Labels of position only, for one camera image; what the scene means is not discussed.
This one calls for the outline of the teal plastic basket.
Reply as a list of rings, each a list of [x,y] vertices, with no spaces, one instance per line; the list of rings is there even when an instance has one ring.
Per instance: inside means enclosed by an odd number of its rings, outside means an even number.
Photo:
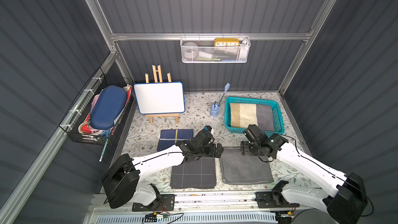
[[[228,97],[224,109],[224,125],[231,133],[242,134],[250,125],[257,125],[266,133],[284,134],[282,112],[272,100]]]

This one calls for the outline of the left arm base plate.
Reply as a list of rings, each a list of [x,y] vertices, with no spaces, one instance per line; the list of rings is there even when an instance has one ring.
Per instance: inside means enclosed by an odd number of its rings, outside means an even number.
[[[140,203],[134,203],[132,207],[133,212],[162,212],[173,211],[175,206],[175,194],[160,194],[148,206]]]

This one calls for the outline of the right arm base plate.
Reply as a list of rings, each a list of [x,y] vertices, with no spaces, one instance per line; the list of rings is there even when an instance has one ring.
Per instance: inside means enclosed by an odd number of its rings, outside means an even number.
[[[293,208],[300,207],[297,203],[287,202],[282,194],[272,193],[271,191],[260,191],[255,193],[255,201],[258,208]]]

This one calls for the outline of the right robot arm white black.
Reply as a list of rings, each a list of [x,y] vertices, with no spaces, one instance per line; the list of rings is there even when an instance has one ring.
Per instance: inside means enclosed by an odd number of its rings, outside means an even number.
[[[339,224],[355,224],[363,217],[369,199],[361,176],[335,170],[299,151],[282,135],[267,136],[255,124],[249,125],[244,135],[247,141],[241,143],[243,154],[256,156],[265,163],[279,160],[319,186],[309,189],[281,180],[271,191],[275,206],[306,205],[328,213]]]

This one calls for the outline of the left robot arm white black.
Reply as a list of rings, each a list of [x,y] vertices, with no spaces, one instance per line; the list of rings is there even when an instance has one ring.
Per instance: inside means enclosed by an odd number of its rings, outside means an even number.
[[[177,140],[165,150],[135,158],[121,155],[101,179],[106,194],[104,203],[112,209],[129,201],[143,206],[158,205],[161,195],[155,185],[143,183],[146,177],[202,157],[220,158],[223,151],[222,145],[215,143],[211,126],[207,125],[195,137]]]

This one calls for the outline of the plain grey pillowcase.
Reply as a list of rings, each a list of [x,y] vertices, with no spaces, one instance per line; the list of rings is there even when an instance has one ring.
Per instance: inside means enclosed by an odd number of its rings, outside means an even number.
[[[273,183],[271,167],[257,156],[242,155],[240,148],[224,149],[220,166],[223,182],[230,185],[257,185]]]

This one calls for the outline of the beige cream grey pillowcase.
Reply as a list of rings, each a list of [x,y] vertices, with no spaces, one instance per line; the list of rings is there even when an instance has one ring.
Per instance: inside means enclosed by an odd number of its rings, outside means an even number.
[[[273,112],[269,105],[230,103],[230,116],[233,128],[246,129],[255,124],[262,131],[275,131]]]

